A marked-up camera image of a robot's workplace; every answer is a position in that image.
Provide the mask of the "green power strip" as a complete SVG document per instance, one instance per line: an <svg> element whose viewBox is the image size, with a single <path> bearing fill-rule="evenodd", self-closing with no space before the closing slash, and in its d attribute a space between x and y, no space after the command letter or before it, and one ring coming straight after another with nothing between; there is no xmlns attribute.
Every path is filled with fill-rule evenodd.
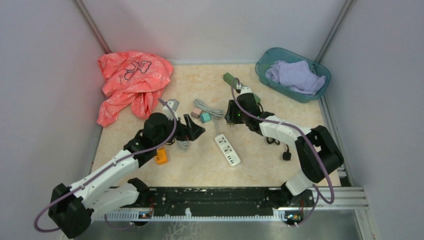
<svg viewBox="0 0 424 240"><path fill-rule="evenodd" d="M226 72L225 74L223 74L222 78L224 82L226 82L228 85L230 86L232 85L234 77L229 72ZM261 98L255 93L253 93L253 95L254 95L256 103L259 104L261 102Z"/></svg>

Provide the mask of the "orange power strip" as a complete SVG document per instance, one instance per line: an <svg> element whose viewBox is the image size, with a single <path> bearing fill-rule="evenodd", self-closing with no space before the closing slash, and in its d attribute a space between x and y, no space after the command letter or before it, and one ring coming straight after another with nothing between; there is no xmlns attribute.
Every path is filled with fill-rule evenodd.
<svg viewBox="0 0 424 240"><path fill-rule="evenodd" d="M168 156L164 147L157 149L155 155L155 162L157 165L164 165L168 163Z"/></svg>

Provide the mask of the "white power strip with USB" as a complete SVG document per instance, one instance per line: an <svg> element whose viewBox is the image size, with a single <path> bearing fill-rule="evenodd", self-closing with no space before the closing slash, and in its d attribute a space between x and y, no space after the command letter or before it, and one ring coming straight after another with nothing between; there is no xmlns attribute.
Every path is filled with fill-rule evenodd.
<svg viewBox="0 0 424 240"><path fill-rule="evenodd" d="M217 135L215 137L215 142L217 143L225 159L232 167L241 163L241 159L224 134Z"/></svg>

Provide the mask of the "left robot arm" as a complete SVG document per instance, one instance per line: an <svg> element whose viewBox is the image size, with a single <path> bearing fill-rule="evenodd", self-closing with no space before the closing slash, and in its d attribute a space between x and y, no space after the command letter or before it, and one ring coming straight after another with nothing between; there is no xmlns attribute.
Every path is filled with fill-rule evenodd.
<svg viewBox="0 0 424 240"><path fill-rule="evenodd" d="M69 186L57 185L52 191L48 216L69 239L74 239L100 216L124 206L146 206L150 189L140 179L132 178L117 188L112 186L153 159L161 146L173 140L193 142L206 131L188 114L184 120L182 124L180 119L168 119L163 113L151 114L143 129L113 159Z"/></svg>

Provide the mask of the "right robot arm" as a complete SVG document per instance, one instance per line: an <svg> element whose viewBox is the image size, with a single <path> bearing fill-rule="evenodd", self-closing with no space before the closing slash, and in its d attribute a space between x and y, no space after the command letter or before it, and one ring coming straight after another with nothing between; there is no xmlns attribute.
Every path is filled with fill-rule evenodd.
<svg viewBox="0 0 424 240"><path fill-rule="evenodd" d="M344 157L326 127L299 127L280 119L261 110L252 93L230 99L224 118L229 125L244 124L250 131L296 150L300 170L282 185L281 199L287 206L295 206L302 192L344 164Z"/></svg>

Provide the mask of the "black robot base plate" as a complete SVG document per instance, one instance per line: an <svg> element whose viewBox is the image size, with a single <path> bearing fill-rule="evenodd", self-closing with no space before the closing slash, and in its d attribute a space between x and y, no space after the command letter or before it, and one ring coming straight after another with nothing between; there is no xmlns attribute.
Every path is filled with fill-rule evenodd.
<svg viewBox="0 0 424 240"><path fill-rule="evenodd" d="M143 200L127 207L149 208L155 217L271 216L279 208L312 207L311 190L291 196L280 187L152 187Z"/></svg>

